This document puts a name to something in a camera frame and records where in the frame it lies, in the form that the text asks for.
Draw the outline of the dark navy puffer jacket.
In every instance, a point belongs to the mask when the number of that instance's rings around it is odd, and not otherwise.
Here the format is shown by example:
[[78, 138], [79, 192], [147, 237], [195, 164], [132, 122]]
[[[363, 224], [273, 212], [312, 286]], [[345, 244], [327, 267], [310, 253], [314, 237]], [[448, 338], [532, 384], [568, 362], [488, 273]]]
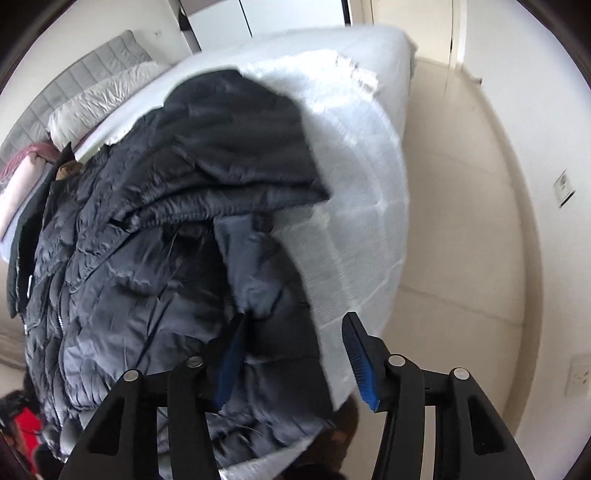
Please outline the dark navy puffer jacket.
[[301, 110], [235, 70], [193, 77], [81, 168], [46, 183], [14, 239], [43, 437], [65, 460], [127, 370], [171, 370], [245, 315], [245, 358], [207, 418], [217, 464], [328, 426], [332, 399], [301, 275], [273, 213], [329, 198]]

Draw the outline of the cream bedroom door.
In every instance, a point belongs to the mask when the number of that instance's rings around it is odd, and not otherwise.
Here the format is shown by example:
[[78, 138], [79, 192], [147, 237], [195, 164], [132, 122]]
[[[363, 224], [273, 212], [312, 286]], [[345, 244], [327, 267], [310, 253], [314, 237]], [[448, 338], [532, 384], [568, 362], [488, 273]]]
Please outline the cream bedroom door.
[[463, 0], [348, 1], [352, 24], [396, 26], [417, 44], [417, 56], [453, 70], [464, 63], [467, 7]]

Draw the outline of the red bag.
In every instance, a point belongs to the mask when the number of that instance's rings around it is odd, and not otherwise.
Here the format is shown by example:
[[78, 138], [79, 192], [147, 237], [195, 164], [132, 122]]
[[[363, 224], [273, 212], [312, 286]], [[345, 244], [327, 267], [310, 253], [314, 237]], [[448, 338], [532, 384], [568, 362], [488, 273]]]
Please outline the red bag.
[[35, 450], [41, 445], [41, 428], [36, 399], [22, 390], [13, 390], [1, 397], [1, 438], [33, 479], [44, 478], [34, 460]]

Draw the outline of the dark green coat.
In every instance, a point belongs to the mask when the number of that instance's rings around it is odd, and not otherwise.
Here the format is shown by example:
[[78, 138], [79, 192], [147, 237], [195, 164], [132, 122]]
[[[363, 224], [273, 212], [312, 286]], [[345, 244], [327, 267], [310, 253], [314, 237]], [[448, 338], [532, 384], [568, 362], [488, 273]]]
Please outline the dark green coat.
[[35, 268], [35, 250], [42, 229], [45, 205], [59, 169], [69, 162], [76, 162], [72, 145], [68, 143], [55, 163], [50, 163], [37, 187], [32, 188], [29, 200], [17, 219], [8, 261], [6, 299], [10, 318], [23, 315], [29, 298], [29, 280]]

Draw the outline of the brown fur hood trim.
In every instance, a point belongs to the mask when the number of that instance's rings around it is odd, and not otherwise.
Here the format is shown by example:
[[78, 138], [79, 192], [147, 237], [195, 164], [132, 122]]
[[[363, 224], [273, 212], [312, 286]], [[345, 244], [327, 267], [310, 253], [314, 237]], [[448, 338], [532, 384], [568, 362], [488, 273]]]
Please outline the brown fur hood trim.
[[74, 177], [81, 172], [83, 167], [84, 164], [76, 160], [67, 161], [63, 163], [57, 170], [55, 180], [62, 181], [67, 178]]

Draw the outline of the pink folded quilt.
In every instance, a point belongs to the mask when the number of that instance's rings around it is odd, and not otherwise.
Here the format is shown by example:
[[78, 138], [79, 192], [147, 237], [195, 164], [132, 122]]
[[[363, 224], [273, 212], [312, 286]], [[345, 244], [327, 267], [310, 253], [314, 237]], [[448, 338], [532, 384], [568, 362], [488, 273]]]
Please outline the pink folded quilt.
[[5, 236], [13, 217], [45, 168], [58, 158], [52, 143], [35, 142], [18, 151], [1, 172], [1, 237]]

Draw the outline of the white cream pillow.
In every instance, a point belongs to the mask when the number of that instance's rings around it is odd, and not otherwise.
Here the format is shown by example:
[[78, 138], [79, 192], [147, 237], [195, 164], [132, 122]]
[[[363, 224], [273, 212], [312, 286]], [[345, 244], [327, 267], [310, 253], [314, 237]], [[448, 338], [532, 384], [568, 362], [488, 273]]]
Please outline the white cream pillow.
[[51, 142], [62, 150], [76, 147], [114, 110], [170, 66], [156, 61], [142, 62], [86, 88], [54, 110], [48, 120]]

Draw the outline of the white bed mattress sheet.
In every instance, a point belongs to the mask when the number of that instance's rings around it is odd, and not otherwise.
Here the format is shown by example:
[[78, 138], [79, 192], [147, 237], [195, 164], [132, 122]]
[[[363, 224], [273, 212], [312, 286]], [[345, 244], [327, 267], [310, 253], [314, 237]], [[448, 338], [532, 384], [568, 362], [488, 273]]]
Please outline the white bed mattress sheet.
[[322, 49], [415, 55], [402, 30], [360, 26], [253, 40], [169, 68], [72, 147], [84, 167], [50, 188], [32, 276], [77, 284], [297, 269], [274, 218], [331, 194], [297, 102], [230, 60]]

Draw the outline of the grey padded headboard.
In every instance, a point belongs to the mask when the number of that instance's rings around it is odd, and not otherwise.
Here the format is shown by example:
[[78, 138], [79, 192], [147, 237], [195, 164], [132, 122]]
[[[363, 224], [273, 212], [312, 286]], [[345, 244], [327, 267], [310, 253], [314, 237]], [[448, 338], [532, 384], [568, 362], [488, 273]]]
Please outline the grey padded headboard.
[[28, 105], [1, 144], [1, 166], [31, 143], [46, 141], [50, 115], [66, 101], [114, 74], [152, 57], [131, 30], [81, 57], [52, 80]]

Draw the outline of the white sliding wardrobe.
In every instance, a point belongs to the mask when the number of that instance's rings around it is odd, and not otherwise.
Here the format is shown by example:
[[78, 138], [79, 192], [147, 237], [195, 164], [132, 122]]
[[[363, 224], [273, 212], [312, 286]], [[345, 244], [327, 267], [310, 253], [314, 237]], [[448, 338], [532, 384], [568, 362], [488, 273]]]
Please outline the white sliding wardrobe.
[[291, 30], [345, 27], [351, 22], [349, 2], [342, 0], [187, 0], [179, 5], [202, 51]]

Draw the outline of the lower wall socket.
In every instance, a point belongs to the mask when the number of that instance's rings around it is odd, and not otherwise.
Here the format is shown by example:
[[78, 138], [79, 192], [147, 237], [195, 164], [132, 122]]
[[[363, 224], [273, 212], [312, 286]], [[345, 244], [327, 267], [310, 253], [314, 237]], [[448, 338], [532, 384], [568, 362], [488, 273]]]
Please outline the lower wall socket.
[[591, 359], [589, 354], [575, 355], [567, 376], [565, 395], [567, 397], [590, 397]]

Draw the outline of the wall power socket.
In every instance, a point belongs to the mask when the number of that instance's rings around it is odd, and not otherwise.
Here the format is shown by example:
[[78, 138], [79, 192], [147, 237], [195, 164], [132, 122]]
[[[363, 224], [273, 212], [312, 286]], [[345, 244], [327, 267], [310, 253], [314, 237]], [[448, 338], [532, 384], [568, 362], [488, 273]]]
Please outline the wall power socket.
[[560, 208], [562, 208], [575, 194], [567, 171], [563, 171], [554, 183], [554, 192]]

